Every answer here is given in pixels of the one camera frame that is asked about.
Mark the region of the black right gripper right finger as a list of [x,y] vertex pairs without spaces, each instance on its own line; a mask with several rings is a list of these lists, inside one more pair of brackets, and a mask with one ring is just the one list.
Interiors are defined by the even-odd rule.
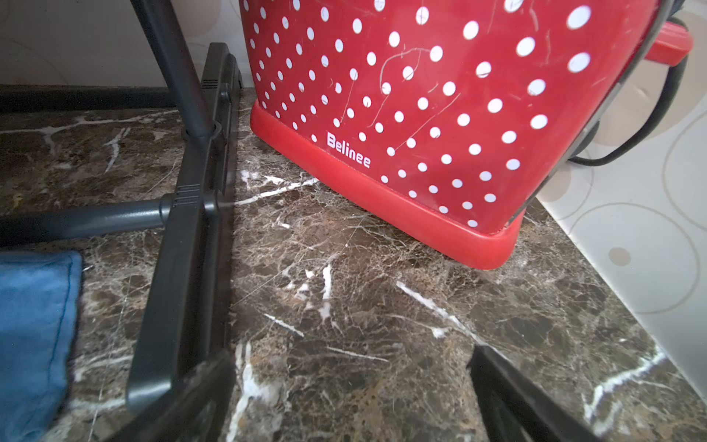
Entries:
[[489,440],[599,440],[490,346],[477,345],[467,369]]

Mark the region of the light blue t-shirt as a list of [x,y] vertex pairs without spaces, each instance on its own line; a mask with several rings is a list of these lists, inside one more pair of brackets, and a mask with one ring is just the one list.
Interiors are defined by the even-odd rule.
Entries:
[[67,394],[78,252],[1,254],[1,439],[37,441]]

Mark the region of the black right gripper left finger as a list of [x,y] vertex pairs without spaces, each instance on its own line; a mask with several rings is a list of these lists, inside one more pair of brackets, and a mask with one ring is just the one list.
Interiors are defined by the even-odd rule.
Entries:
[[217,441],[234,383],[233,355],[222,350],[191,370],[110,440]]

